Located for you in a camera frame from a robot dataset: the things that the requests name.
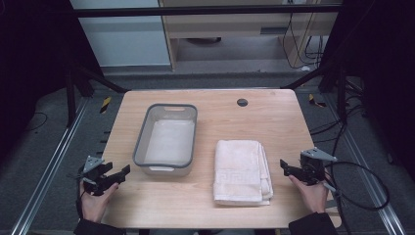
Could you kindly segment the white towel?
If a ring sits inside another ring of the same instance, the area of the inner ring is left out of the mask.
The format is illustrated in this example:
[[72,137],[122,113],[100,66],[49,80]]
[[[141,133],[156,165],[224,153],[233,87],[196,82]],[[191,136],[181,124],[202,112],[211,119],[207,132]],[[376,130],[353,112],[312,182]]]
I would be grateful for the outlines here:
[[219,140],[215,149],[213,199],[223,206],[268,206],[273,197],[265,151],[254,140]]

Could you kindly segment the grey-rimmed translucent plastic bin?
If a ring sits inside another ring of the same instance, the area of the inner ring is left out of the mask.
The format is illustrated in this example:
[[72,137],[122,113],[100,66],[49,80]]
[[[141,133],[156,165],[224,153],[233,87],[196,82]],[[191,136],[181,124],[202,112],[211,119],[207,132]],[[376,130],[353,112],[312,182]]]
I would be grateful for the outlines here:
[[150,175],[185,176],[192,169],[198,110],[190,104],[154,104],[145,114],[133,161]]

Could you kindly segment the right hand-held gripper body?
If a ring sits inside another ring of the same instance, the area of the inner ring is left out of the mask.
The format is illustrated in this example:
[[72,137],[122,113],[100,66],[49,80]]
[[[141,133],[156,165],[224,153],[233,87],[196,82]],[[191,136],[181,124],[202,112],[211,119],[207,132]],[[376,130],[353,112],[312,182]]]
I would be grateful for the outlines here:
[[317,147],[300,152],[300,181],[314,185],[325,179],[326,162],[336,162],[338,159]]

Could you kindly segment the white cabinet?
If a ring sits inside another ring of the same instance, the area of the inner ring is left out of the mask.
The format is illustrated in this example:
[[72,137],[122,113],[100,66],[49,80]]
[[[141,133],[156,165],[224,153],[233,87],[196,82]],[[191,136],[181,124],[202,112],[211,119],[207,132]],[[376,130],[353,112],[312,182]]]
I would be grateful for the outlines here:
[[[158,7],[158,0],[70,0],[75,10]],[[81,18],[101,67],[169,66],[161,17]]]

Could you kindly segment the black metal stand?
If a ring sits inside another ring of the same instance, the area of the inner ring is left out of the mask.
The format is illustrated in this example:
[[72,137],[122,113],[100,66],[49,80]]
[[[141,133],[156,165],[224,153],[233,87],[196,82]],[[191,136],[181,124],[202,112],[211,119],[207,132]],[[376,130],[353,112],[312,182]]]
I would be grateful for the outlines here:
[[91,97],[94,94],[94,89],[92,85],[89,83],[90,79],[99,82],[100,84],[110,88],[116,93],[127,92],[126,88],[123,88],[110,82],[109,80],[105,79],[102,75],[99,75],[92,70],[88,70],[87,68],[82,67],[78,64],[70,65],[68,68],[66,68],[65,72],[68,102],[67,127],[72,126],[76,118],[74,89],[77,88],[78,91],[81,93],[82,97]]
[[343,63],[327,63],[313,70],[300,79],[281,86],[281,89],[297,89],[302,84],[307,83],[314,77],[321,76],[322,80],[318,85],[318,89],[322,93],[327,93],[337,87],[337,115],[341,123],[346,123],[346,66]]

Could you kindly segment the black horizontal frame bar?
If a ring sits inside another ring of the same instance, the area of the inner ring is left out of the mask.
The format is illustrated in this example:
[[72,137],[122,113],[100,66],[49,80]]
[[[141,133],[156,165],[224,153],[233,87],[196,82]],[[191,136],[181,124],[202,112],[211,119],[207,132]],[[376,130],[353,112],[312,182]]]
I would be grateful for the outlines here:
[[342,4],[299,5],[247,5],[247,6],[199,6],[158,7],[125,9],[80,9],[72,13],[79,18],[101,17],[152,17],[152,16],[197,16],[197,15],[242,15],[242,14],[286,14],[286,13],[333,13],[343,9]]

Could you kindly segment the light wooden desk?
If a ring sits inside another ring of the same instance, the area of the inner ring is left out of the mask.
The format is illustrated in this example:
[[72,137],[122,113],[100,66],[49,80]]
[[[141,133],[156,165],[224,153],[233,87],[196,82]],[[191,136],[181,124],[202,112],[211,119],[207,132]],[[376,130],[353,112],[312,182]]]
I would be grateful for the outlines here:
[[[332,4],[343,0],[158,0],[162,7],[232,5]],[[169,59],[176,65],[178,44],[184,38],[277,35],[292,67],[304,64],[306,42],[312,36],[328,36],[337,13],[286,13],[243,15],[163,16]]]

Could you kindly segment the person's left hand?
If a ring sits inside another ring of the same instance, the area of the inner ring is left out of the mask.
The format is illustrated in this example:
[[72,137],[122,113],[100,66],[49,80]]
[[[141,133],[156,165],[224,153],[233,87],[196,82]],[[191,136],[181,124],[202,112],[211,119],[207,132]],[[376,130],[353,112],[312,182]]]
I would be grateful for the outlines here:
[[81,212],[84,219],[100,223],[105,214],[113,194],[118,189],[118,183],[114,183],[101,196],[94,196],[84,190],[84,184],[79,183],[79,196],[81,202]]

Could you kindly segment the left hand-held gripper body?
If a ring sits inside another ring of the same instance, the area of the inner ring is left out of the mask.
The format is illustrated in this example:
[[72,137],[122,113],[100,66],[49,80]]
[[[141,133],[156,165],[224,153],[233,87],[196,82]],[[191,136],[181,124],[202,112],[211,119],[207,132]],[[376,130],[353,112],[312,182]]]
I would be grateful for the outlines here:
[[104,164],[105,160],[88,156],[84,166],[81,168],[80,177],[83,182],[84,190],[93,196],[101,196],[104,194],[102,180],[106,178],[106,174],[99,176],[97,166]]

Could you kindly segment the yellow-black tape strip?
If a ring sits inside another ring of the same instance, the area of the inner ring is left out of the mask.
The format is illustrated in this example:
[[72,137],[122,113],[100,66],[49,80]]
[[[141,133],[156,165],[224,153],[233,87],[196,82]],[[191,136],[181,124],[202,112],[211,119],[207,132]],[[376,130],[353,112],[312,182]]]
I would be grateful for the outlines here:
[[101,109],[100,109],[100,114],[103,114],[103,113],[105,113],[105,112],[106,112],[106,110],[107,110],[107,108],[108,108],[108,106],[109,106],[109,104],[110,104],[111,100],[112,100],[112,97],[111,97],[111,96],[106,97],[106,98],[104,99],[103,104],[102,104]]
[[309,94],[309,95],[308,95],[308,103],[309,103],[310,105],[314,105],[314,106],[316,106],[316,107],[320,107],[320,108],[325,108],[325,107],[327,107],[327,106],[326,106],[326,103],[324,103],[324,102],[317,102],[317,101],[315,100],[315,97],[314,97],[312,94]]

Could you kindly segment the black curtain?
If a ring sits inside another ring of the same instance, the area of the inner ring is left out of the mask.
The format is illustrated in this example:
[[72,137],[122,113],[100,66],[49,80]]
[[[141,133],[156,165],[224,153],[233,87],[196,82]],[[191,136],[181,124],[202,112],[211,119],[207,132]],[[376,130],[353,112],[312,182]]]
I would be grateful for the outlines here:
[[344,0],[323,61],[343,40],[346,74],[364,82],[364,102],[392,157],[415,180],[415,0]]
[[60,53],[50,42],[53,32],[82,66],[102,72],[79,20],[53,15],[71,9],[70,0],[0,0],[0,165],[34,116],[37,101],[65,87]]

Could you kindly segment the person's right hand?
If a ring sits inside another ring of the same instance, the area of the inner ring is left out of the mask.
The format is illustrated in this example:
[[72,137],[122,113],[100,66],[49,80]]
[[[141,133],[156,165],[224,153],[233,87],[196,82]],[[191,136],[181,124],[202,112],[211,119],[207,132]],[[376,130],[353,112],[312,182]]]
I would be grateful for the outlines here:
[[307,186],[293,175],[290,175],[289,179],[298,188],[305,206],[312,213],[323,213],[326,211],[328,189],[322,182]]

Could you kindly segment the aluminium floor rail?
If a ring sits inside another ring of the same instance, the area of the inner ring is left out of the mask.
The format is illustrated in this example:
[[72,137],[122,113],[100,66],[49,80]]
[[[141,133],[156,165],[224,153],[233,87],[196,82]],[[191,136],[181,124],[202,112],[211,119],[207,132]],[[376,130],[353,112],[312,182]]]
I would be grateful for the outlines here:
[[55,149],[49,163],[47,164],[42,176],[24,207],[21,215],[13,226],[10,235],[26,235],[30,225],[36,217],[41,204],[50,188],[50,185],[64,159],[69,148],[72,138],[78,129],[88,106],[90,99],[81,98],[78,107],[75,110],[75,118],[72,124],[66,128],[58,146]]
[[368,193],[371,200],[371,204],[369,206],[363,206],[362,204],[353,201],[350,201],[350,203],[363,210],[376,212],[380,216],[380,219],[386,227],[389,235],[407,235],[400,219],[391,205],[391,195],[387,186],[379,175],[376,174],[364,160],[354,137],[347,129],[346,123],[341,123],[340,118],[337,115],[337,102],[335,98],[331,94],[323,94],[322,97],[333,115],[333,118],[340,127],[340,131],[335,138],[332,153],[336,153],[338,143],[343,141],[351,157],[350,161],[337,161],[336,165],[354,165],[361,178],[361,182],[364,185],[364,189]]

